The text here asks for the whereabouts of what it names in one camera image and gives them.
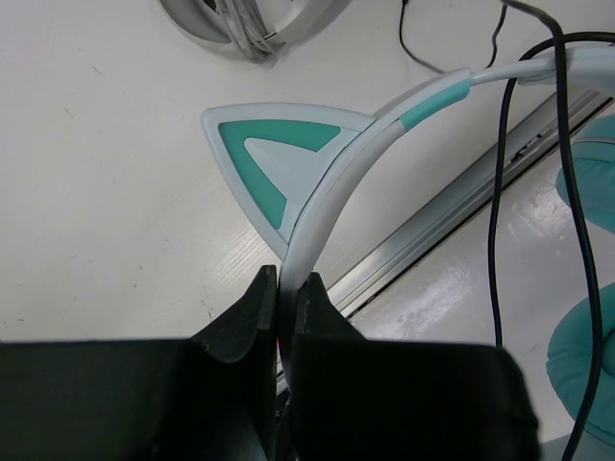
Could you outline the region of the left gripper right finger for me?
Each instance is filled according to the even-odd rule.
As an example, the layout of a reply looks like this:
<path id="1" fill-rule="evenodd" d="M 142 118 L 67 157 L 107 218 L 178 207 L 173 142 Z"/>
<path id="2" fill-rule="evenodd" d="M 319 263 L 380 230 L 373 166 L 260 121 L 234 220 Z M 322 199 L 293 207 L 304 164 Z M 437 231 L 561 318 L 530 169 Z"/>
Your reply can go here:
<path id="1" fill-rule="evenodd" d="M 318 274 L 292 334 L 290 421 L 303 460 L 537 460 L 538 421 L 504 349 L 370 340 Z"/>

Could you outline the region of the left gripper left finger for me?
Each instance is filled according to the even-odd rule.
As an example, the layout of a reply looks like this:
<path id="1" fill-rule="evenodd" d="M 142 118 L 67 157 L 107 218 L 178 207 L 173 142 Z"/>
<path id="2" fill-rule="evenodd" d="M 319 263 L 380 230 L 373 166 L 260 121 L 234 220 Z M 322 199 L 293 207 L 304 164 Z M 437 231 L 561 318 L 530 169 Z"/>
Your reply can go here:
<path id="1" fill-rule="evenodd" d="M 277 272 L 188 338 L 1 347 L 5 460 L 271 460 Z"/>

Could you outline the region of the teal cat-ear headphones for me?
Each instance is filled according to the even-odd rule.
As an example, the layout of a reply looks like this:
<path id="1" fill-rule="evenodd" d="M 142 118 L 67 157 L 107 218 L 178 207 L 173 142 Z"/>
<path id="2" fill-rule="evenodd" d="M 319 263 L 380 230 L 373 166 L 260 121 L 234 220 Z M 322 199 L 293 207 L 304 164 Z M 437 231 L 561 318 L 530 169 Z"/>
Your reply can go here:
<path id="1" fill-rule="evenodd" d="M 351 195 L 396 141 L 473 86 L 506 80 L 506 115 L 515 85 L 556 85 L 554 45 L 539 43 L 518 62 L 472 73 L 459 69 L 420 84 L 375 114 L 294 103 L 206 109 L 201 124 L 242 211 L 282 262 L 279 346 L 290 382 L 290 329 L 299 290 L 323 253 Z M 614 50 L 566 52 L 568 83 L 614 97 Z"/>

